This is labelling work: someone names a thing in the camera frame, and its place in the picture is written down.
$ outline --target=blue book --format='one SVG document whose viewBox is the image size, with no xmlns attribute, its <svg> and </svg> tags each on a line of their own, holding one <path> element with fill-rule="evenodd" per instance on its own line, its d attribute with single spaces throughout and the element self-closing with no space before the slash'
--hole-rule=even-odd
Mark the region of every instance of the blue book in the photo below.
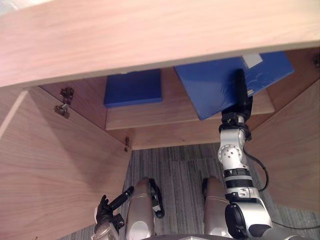
<svg viewBox="0 0 320 240">
<path fill-rule="evenodd" d="M 249 96 L 292 74 L 294 68 L 284 52 L 260 54 L 261 62 L 252 67 L 243 57 L 232 57 L 175 66 L 200 120 L 205 120 L 237 103 L 234 79 L 243 69 Z"/>
<path fill-rule="evenodd" d="M 104 105 L 115 108 L 162 101 L 161 70 L 134 71 L 107 77 Z"/>
</svg>

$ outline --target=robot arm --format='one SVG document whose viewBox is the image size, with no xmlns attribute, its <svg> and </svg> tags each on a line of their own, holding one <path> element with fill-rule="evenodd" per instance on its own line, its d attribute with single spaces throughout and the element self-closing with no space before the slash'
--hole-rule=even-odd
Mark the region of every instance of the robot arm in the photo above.
<svg viewBox="0 0 320 240">
<path fill-rule="evenodd" d="M 238 104 L 222 112 L 220 148 L 218 159 L 222 163 L 225 197 L 229 205 L 225 209 L 225 221 L 230 235 L 235 239 L 302 240 L 301 236 L 274 228 L 266 206 L 254 187 L 244 145 L 251 139 L 245 122 L 252 109 L 252 97 L 248 97 L 245 74 L 242 69 L 235 73 Z"/>
</svg>

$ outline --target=cabinet shelf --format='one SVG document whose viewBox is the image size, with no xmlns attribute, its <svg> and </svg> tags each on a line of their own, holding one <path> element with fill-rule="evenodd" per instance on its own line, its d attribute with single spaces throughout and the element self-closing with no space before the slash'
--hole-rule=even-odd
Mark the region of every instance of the cabinet shelf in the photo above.
<svg viewBox="0 0 320 240">
<path fill-rule="evenodd" d="M 140 128 L 173 123 L 199 121 L 196 111 L 181 84 L 175 70 L 164 68 L 161 72 L 162 102 L 109 108 L 106 116 L 106 129 Z M 252 114 L 273 113 L 275 108 L 267 90 L 254 97 Z M 206 121 L 220 119 L 216 114 Z"/>
</svg>

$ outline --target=black cable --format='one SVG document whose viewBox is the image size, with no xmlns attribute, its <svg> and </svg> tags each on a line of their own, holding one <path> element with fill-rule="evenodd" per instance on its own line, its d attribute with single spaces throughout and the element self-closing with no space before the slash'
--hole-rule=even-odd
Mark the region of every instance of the black cable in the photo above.
<svg viewBox="0 0 320 240">
<path fill-rule="evenodd" d="M 244 154 L 245 154 L 247 157 L 249 157 L 250 159 L 252 159 L 253 161 L 255 161 L 255 162 L 256 162 L 257 164 L 259 164 L 259 165 L 261 166 L 261 168 L 263 169 L 263 171 L 264 171 L 264 173 L 265 173 L 265 185 L 264 185 L 263 188 L 261 188 L 261 189 L 258 190 L 259 192 L 263 192 L 263 191 L 266 190 L 267 187 L 269 186 L 269 181 L 270 181 L 270 180 L 269 180 L 268 170 L 267 170 L 267 168 L 265 167 L 265 165 L 264 165 L 259 159 L 257 159 L 256 157 L 250 155 L 250 154 L 246 151 L 245 147 L 243 147 L 243 152 L 244 152 Z"/>
<path fill-rule="evenodd" d="M 311 227 L 292 227 L 292 226 L 286 226 L 286 225 L 283 225 L 281 223 L 278 223 L 276 221 L 272 221 L 274 224 L 278 224 L 282 227 L 285 227 L 287 229 L 296 229 L 296 230 L 311 230 L 311 229 L 318 229 L 320 228 L 320 225 L 317 225 L 317 226 L 311 226 Z"/>
</svg>

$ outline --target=wood grain surface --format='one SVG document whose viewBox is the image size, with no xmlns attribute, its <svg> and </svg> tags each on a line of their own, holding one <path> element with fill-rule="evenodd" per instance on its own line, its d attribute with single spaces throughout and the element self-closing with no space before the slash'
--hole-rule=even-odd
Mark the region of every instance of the wood grain surface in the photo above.
<svg viewBox="0 0 320 240">
<path fill-rule="evenodd" d="M 107 117 L 107 108 L 104 106 L 106 83 L 107 77 L 100 76 L 46 84 L 42 85 L 41 88 L 58 100 L 62 100 L 61 89 L 73 88 L 74 95 L 70 108 L 101 129 L 105 129 Z"/>
<path fill-rule="evenodd" d="M 319 123 L 318 80 L 252 132 L 248 152 L 267 167 L 276 203 L 320 211 Z"/>
<path fill-rule="evenodd" d="M 0 88 L 0 125 L 21 92 L 21 88 Z"/>
<path fill-rule="evenodd" d="M 0 87 L 316 47 L 318 0 L 55 0 L 0 18 Z"/>
<path fill-rule="evenodd" d="M 250 128 L 256 127 L 256 119 L 260 115 L 253 115 L 248 122 Z M 221 119 L 207 119 L 204 121 L 179 122 L 157 126 L 146 126 L 129 129 L 111 130 L 112 135 L 130 138 L 133 150 L 152 149 L 192 144 L 207 144 L 220 142 L 219 126 Z"/>
<path fill-rule="evenodd" d="M 162 102 L 109 108 L 106 115 L 106 129 L 139 128 L 199 120 L 185 88 L 172 67 L 162 69 L 161 87 Z M 255 95 L 253 115 L 274 111 L 266 90 Z M 221 114 L 209 119 L 221 119 Z"/>
<path fill-rule="evenodd" d="M 0 236 L 54 240 L 94 223 L 101 196 L 121 191 L 123 144 L 44 90 L 29 90 L 0 139 Z"/>
</svg>

